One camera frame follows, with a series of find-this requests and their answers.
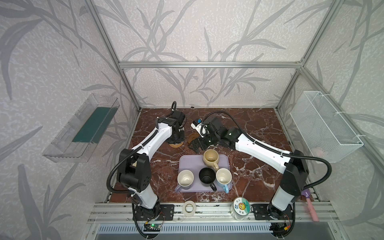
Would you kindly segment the brown wooden coaster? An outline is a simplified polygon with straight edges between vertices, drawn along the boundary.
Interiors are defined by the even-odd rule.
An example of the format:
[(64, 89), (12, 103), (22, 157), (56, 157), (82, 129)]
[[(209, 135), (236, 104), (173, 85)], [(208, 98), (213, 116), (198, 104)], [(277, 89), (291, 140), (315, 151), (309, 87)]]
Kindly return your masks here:
[(194, 141), (195, 139), (199, 138), (200, 137), (200, 134), (198, 133), (192, 133), (191, 135), (188, 136), (187, 138), (187, 142), (188, 144), (190, 144), (192, 141)]

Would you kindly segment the beige mug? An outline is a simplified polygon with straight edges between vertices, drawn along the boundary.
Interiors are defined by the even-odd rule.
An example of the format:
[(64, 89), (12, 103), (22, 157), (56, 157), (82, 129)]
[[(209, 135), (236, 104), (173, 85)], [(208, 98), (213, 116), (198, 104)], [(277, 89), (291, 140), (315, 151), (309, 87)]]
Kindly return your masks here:
[(203, 154), (204, 164), (215, 172), (219, 170), (219, 154), (213, 149), (206, 150)]

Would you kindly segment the woven cork coaster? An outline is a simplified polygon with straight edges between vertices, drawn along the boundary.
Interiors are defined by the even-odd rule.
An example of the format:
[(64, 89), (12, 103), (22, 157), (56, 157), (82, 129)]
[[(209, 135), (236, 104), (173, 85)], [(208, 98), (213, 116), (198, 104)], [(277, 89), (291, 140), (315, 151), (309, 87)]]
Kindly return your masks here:
[(178, 143), (178, 144), (169, 144), (170, 145), (170, 147), (172, 147), (172, 148), (180, 148), (181, 146), (183, 146), (184, 145), (184, 143)]

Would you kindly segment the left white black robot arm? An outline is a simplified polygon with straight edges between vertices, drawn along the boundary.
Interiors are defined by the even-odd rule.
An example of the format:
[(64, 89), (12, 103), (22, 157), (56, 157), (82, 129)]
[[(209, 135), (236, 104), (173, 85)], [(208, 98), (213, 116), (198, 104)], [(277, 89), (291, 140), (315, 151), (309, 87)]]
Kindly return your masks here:
[(124, 149), (119, 162), (113, 167), (106, 181), (109, 192), (130, 194), (136, 205), (152, 210), (158, 203), (158, 196), (150, 185), (151, 159), (163, 143), (181, 145), (184, 143), (185, 114), (178, 110), (157, 118), (155, 128), (138, 145)]

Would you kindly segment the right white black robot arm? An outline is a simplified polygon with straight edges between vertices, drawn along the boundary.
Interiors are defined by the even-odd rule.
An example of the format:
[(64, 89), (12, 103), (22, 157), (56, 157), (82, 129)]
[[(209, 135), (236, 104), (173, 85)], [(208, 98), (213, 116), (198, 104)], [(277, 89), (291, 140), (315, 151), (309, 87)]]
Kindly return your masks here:
[[(280, 185), (268, 205), (268, 213), (273, 219), (282, 216), (302, 191), (325, 182), (331, 176), (332, 166), (328, 161), (318, 157), (304, 156), (300, 151), (289, 152), (272, 147), (251, 137), (239, 124), (228, 129), (219, 118), (210, 117), (204, 120), (194, 120), (191, 127), (200, 135), (192, 141), (190, 147), (195, 152), (220, 145), (248, 154), (283, 175)], [(326, 174), (311, 184), (306, 183), (309, 175), (307, 161), (320, 162), (327, 167)]]

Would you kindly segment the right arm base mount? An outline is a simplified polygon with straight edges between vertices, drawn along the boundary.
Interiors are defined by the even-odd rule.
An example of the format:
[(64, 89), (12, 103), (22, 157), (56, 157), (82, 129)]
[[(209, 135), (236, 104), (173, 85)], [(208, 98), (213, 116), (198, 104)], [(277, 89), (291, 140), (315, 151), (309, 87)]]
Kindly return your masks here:
[(253, 213), (255, 220), (261, 221), (284, 221), (292, 220), (294, 218), (294, 209), (292, 205), (288, 205), (285, 211), (280, 211), (278, 209), (269, 209), (270, 204), (252, 204), (251, 213)]

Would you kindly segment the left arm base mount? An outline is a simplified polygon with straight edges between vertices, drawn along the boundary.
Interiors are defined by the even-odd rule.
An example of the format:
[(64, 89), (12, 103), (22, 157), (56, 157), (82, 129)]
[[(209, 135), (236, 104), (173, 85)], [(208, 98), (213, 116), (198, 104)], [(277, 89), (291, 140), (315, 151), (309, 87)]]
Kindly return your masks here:
[(135, 206), (133, 211), (137, 221), (172, 221), (174, 219), (175, 205), (173, 204), (156, 204), (153, 209), (146, 209), (141, 206)]

